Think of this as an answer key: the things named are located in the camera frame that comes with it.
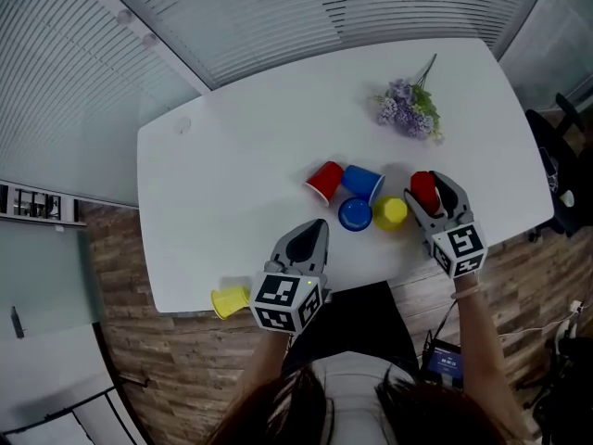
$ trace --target white table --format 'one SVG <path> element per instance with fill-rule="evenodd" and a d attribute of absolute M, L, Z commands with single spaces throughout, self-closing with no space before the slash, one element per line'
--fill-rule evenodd
<path fill-rule="evenodd" d="M 373 94 L 416 75 L 437 53 L 426 89 L 442 146 L 374 121 Z M 536 143 L 505 75 L 480 40 L 378 44 L 291 63 L 222 87 L 148 123 L 138 135 L 146 263 L 161 312 L 211 310 L 210 290 L 241 285 L 300 223 L 330 225 L 334 290 L 391 279 L 429 261 L 409 216 L 387 234 L 351 233 L 301 186 L 327 159 L 386 175 L 384 196 L 437 170 L 463 186 L 488 245 L 552 216 Z"/>

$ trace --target blue cup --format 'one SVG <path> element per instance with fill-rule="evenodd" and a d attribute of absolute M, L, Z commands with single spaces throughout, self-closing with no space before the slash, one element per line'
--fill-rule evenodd
<path fill-rule="evenodd" d="M 362 231 L 371 223 L 372 209 L 364 199 L 352 197 L 342 203 L 337 218 L 348 231 Z"/>
<path fill-rule="evenodd" d="M 342 185 L 372 206 L 379 197 L 385 175 L 349 165 L 342 175 Z"/>

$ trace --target wooden floor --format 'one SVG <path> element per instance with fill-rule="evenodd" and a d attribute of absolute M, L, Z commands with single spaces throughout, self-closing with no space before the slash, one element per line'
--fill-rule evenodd
<path fill-rule="evenodd" d="M 159 314 L 148 283 L 137 211 L 84 204 L 82 214 L 105 304 L 102 328 L 112 359 L 122 375 L 149 379 L 148 388 L 125 386 L 133 408 L 155 443 L 201 443 L 232 397 L 260 331 L 248 311 L 225 322 L 212 312 Z M 511 334 L 501 340 L 513 384 L 545 370 L 543 345 L 557 325 L 513 333 L 562 320 L 573 299 L 589 303 L 592 273 L 591 228 L 570 240 L 545 232 L 537 244 L 518 235 L 490 250 L 481 282 L 499 333 Z M 436 266 L 392 285 L 418 353 L 427 330 L 436 328 L 449 307 L 451 291 L 451 282 Z M 593 336 L 593 308 L 581 315 L 580 331 Z M 453 311 L 441 337 L 455 342 L 458 336 Z M 522 392 L 519 400 L 533 394 Z"/>

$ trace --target person's right arm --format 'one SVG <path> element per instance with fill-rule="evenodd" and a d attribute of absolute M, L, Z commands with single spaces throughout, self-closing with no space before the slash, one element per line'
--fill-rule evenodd
<path fill-rule="evenodd" d="M 458 292 L 476 285 L 473 274 L 455 279 Z M 458 306 L 465 393 L 518 439 L 530 439 L 522 411 L 505 376 L 502 345 L 484 295 L 473 293 L 459 299 Z"/>

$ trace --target hair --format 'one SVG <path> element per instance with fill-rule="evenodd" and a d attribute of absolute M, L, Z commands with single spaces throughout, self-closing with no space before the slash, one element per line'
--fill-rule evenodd
<path fill-rule="evenodd" d="M 420 380 L 391 382 L 389 371 L 375 388 L 398 445 L 438 443 L 443 433 L 460 443 L 500 445 L 512 434 L 462 392 Z M 329 419 L 328 429 L 323 434 Z M 218 424 L 207 445 L 329 443 L 334 403 L 309 367 L 254 390 Z"/>

